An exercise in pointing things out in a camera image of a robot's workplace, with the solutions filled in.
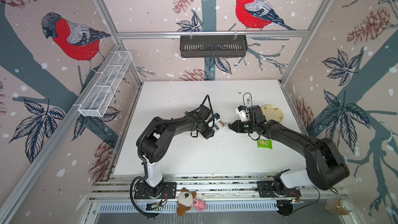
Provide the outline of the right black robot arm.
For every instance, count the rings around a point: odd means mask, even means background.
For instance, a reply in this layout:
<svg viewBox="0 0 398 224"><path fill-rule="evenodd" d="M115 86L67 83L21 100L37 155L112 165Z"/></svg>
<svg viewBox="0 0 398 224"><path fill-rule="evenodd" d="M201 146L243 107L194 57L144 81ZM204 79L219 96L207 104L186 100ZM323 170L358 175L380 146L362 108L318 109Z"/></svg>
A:
<svg viewBox="0 0 398 224"><path fill-rule="evenodd" d="M329 138L311 138L286 128L276 120L267 120L258 105L236 109L240 119L229 124L236 133L256 133L260 138L277 141L295 150L305 158L306 167L285 170L274 177L273 191L284 196L296 187L315 186L329 190L349 177L349 169L338 148Z"/></svg>

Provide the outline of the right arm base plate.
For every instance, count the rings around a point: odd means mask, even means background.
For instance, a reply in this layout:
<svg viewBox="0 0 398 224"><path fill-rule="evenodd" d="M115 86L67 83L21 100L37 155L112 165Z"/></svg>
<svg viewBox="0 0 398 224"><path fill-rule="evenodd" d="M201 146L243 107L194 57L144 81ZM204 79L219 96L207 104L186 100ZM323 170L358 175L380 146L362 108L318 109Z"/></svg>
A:
<svg viewBox="0 0 398 224"><path fill-rule="evenodd" d="M278 181L257 181L256 191L260 198L300 198L300 190L296 188L286 188Z"/></svg>

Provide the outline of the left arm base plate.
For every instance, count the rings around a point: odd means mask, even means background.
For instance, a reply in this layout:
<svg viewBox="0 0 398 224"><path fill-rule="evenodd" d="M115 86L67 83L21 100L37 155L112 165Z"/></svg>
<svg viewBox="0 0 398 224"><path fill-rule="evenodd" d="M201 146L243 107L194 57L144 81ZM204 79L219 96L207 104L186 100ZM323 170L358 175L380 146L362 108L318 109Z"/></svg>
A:
<svg viewBox="0 0 398 224"><path fill-rule="evenodd" d="M177 184L175 182L161 181L157 186L151 187L146 182L137 183L134 189L134 199L175 199Z"/></svg>

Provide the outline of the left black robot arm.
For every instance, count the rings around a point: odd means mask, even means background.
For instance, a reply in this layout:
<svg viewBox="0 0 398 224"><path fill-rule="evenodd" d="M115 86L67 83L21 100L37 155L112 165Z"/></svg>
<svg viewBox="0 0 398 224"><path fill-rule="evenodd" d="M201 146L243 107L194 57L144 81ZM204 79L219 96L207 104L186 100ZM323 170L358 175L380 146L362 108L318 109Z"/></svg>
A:
<svg viewBox="0 0 398 224"><path fill-rule="evenodd" d="M210 96L206 95L200 106L183 117L162 119L155 117L136 142L137 154L144 166L143 177L137 177L137 184L143 187L144 196L156 198L163 191L163 175L160 161L165 156L174 136L189 132L192 138L199 134L210 139L214 136L216 119Z"/></svg>

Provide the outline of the white red remote control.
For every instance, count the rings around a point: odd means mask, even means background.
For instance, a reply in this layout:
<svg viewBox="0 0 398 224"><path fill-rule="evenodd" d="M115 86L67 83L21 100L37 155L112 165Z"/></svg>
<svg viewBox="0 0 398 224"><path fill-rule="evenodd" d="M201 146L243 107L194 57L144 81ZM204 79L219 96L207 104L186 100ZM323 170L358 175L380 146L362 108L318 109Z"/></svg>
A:
<svg viewBox="0 0 398 224"><path fill-rule="evenodd" d="M215 134L217 134L218 132L220 132L224 127L226 127L227 125L221 121L221 120L217 120L214 124L213 130L215 132Z"/></svg>

